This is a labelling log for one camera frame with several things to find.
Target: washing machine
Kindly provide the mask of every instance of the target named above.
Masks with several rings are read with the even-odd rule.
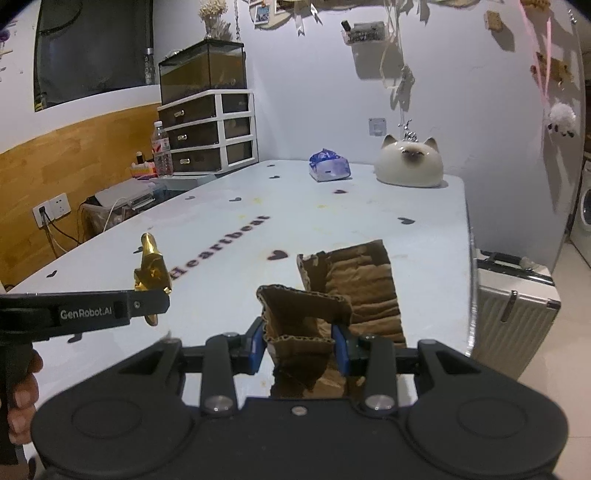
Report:
[[[574,214],[570,239],[591,265],[591,160],[587,160],[583,167],[579,204]]]

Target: white table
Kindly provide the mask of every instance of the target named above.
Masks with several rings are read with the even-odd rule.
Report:
[[[267,161],[210,182],[93,238],[14,288],[14,293],[131,289],[141,256],[134,251],[146,231],[155,236],[168,269],[186,271],[173,281],[170,309],[157,327],[138,318],[130,326],[85,333],[77,343],[54,338],[36,344],[45,362],[37,377],[41,402],[169,330],[185,345],[245,332],[261,312],[259,285],[303,288],[297,254],[374,239],[384,240],[392,262],[408,345],[436,338],[468,351],[471,261],[462,180],[446,176],[438,189],[395,187],[378,182],[371,166],[354,164],[351,179],[316,183],[307,169],[307,162]],[[260,216],[268,218],[251,225]],[[399,217],[415,222],[405,225]],[[239,238],[225,236],[245,226]],[[222,238],[232,243],[220,243]],[[268,260],[274,250],[289,257]],[[200,258],[202,252],[212,255]],[[192,259],[199,264],[186,267]],[[196,404],[199,379],[192,377],[183,398]],[[236,378],[241,401],[268,395],[271,384],[268,355],[258,375]]]

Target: wooden wall panel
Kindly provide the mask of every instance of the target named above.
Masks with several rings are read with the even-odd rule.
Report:
[[[0,154],[2,283],[16,285],[55,259],[45,232],[33,218],[34,206],[67,193],[72,212],[55,223],[76,237],[81,202],[130,178],[129,166],[137,151],[151,156],[157,107],[140,106],[91,118]],[[76,246],[53,232],[65,249]]]

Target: pink ribbon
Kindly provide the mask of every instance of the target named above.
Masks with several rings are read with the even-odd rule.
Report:
[[[542,73],[540,68],[540,61],[538,60],[538,43],[535,37],[534,29],[530,23],[530,19],[527,18],[527,13],[525,12],[525,8],[520,0],[516,0],[517,4],[519,5],[519,10],[521,11],[521,16],[523,17],[523,23],[525,25],[525,31],[527,32],[528,37],[530,38],[531,45],[534,49],[534,66],[536,75],[538,77],[538,89],[540,90],[540,96],[542,100],[542,105],[544,108],[548,108],[550,106],[550,100],[548,98],[548,87],[550,85],[550,64],[552,60],[552,20],[548,17],[546,22],[546,83],[545,87],[542,87]]]

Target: photo on wall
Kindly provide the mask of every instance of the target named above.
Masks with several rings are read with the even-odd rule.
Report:
[[[257,5],[255,14],[255,25],[265,25],[269,23],[269,5]]]
[[[282,14],[283,12],[293,13],[295,2],[288,2],[286,0],[274,0],[275,4],[275,15]]]

